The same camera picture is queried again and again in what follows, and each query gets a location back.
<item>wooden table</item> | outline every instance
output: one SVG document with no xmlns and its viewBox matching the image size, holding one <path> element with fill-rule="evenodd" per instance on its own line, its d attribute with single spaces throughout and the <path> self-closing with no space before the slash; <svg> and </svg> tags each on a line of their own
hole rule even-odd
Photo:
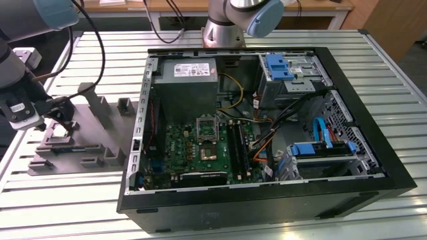
<svg viewBox="0 0 427 240">
<path fill-rule="evenodd" d="M 175 0 L 175 3 L 186 17 L 209 16 L 209 0 Z M 153 23 L 157 29 L 161 29 L 159 18 L 175 17 L 166 0 L 147 0 Z M 350 0 L 342 0 L 342 3 L 330 0 L 301 0 L 302 17 L 333 17 L 329 30 L 338 30 L 342 27 L 346 16 L 356 6 Z M 126 5 L 102 7 L 97 1 L 86 3 L 86 10 L 91 17 L 147 17 L 143 2 L 129 1 Z M 293 3 L 285 8 L 285 17 L 298 15 L 300 5 Z"/>
</svg>

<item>black cable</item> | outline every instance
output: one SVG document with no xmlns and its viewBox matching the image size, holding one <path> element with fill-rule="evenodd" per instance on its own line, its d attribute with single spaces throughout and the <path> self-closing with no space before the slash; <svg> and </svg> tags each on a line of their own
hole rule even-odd
<svg viewBox="0 0 427 240">
<path fill-rule="evenodd" d="M 297 18 L 296 18 L 296 24 L 301 21 L 302 15 L 304 15 L 304 6 L 301 0 L 297 0 L 298 2 L 298 12 L 297 12 Z"/>
<path fill-rule="evenodd" d="M 66 68 L 69 66 L 69 63 L 70 63 L 70 61 L 73 59 L 74 48 L 75 48 L 74 28 L 71 26 L 69 27 L 69 38 L 70 38 L 70 50 L 69 50 L 69 56 L 67 56 L 67 60 L 66 60 L 65 64 L 62 65 L 61 69 L 57 72 L 49 73 L 46 75 L 42 75 L 42 76 L 37 76 L 33 79 L 34 82 L 41 82 L 43 80 L 54 78 L 66 70 Z"/>
<path fill-rule="evenodd" d="M 276 181 L 276 156 L 274 156 L 274 144 L 270 142 L 266 146 L 266 155 L 268 155 L 268 166 L 273 170 L 272 176 L 266 175 L 266 181 L 273 182 Z"/>
<path fill-rule="evenodd" d="M 186 30 L 187 29 L 186 28 L 186 19 L 185 19 L 183 13 L 181 11 L 181 8 L 177 6 L 174 0 L 166 0 L 166 2 L 177 14 L 182 28 Z"/>
<path fill-rule="evenodd" d="M 288 118 L 290 118 L 293 115 L 296 115 L 298 113 L 298 111 L 301 110 L 301 108 L 308 100 L 310 100 L 314 97 L 320 97 L 320 96 L 328 94 L 329 92 L 330 92 L 329 89 L 324 89 L 321 91 L 308 93 L 296 102 L 293 102 L 293 104 L 290 106 L 288 106 L 286 109 L 284 109 L 284 111 L 278 115 L 277 119 L 273 121 L 270 128 L 269 128 L 269 131 L 265 132 L 265 134 L 262 135 L 262 138 L 260 138 L 254 142 L 253 145 L 260 144 L 262 141 L 268 140 L 276 134 L 278 128 L 281 127 L 280 123 L 282 123 L 285 120 L 288 120 Z"/>
<path fill-rule="evenodd" d="M 86 8 L 86 0 L 81 0 L 81 6 L 82 6 L 82 8 Z"/>
<path fill-rule="evenodd" d="M 89 86 L 86 89 L 83 89 L 82 91 L 79 91 L 78 93 L 73 94 L 71 96 L 67 96 L 65 98 L 61 98 L 61 102 L 66 102 L 67 100 L 81 96 L 82 94 L 85 94 L 87 91 L 90 91 L 91 89 L 94 89 L 97 87 L 97 85 L 101 83 L 102 78 L 105 76 L 105 71 L 106 71 L 106 49 L 105 49 L 105 43 L 103 43 L 103 39 L 102 39 L 102 35 L 99 32 L 98 27 L 95 26 L 95 23 L 87 13 L 87 11 L 85 10 L 85 8 L 79 5 L 79 3 L 77 2 L 77 0 L 71 0 L 73 4 L 78 7 L 78 9 L 82 11 L 82 14 L 85 15 L 89 24 L 91 25 L 98 41 L 99 41 L 99 47 L 101 47 L 101 55 L 102 55 L 102 63 L 101 63 L 101 72 L 99 72 L 99 77 L 98 80 L 94 82 L 94 84 L 91 86 Z"/>
<path fill-rule="evenodd" d="M 147 17 L 149 17 L 149 22 L 150 22 L 150 25 L 151 25 L 154 34 L 157 35 L 157 37 L 159 38 L 159 40 L 161 40 L 162 42 L 165 42 L 166 44 L 173 44 L 173 43 L 175 43 L 175 41 L 182 37 L 183 31 L 185 31 L 185 25 L 182 26 L 182 30 L 179 31 L 177 38 L 175 38 L 173 41 L 165 40 L 165 39 L 161 37 L 161 35 L 159 35 L 159 33 L 158 33 L 158 30 L 157 30 L 157 28 L 155 28 L 155 24 L 154 24 L 154 21 L 153 21 L 153 16 L 151 16 L 151 13 L 150 13 L 150 10 L 149 10 L 147 0 L 143 0 L 143 3 L 145 3 L 145 6 L 146 6 L 146 12 L 147 12 Z"/>
<path fill-rule="evenodd" d="M 227 113 L 226 111 L 223 111 L 223 110 L 217 110 L 217 111 L 219 111 L 222 114 L 225 114 L 229 118 L 231 118 L 231 119 L 235 119 L 235 120 L 242 120 L 242 121 L 249 121 L 249 122 L 256 122 L 256 123 L 264 123 L 264 121 L 257 121 L 257 120 L 254 120 L 254 119 L 250 119 L 250 118 L 246 118 L 246 117 L 238 117 L 238 116 L 234 116 L 234 115 L 231 115 L 230 113 Z"/>
</svg>

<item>motherboard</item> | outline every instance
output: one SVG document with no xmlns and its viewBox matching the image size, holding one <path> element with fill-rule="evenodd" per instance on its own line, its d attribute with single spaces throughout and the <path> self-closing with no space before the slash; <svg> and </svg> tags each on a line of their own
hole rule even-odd
<svg viewBox="0 0 427 240">
<path fill-rule="evenodd" d="M 151 161 L 155 189 L 264 182 L 260 163 L 247 154 L 256 139 L 249 122 L 198 118 L 198 123 L 166 128 L 165 159 Z"/>
</svg>

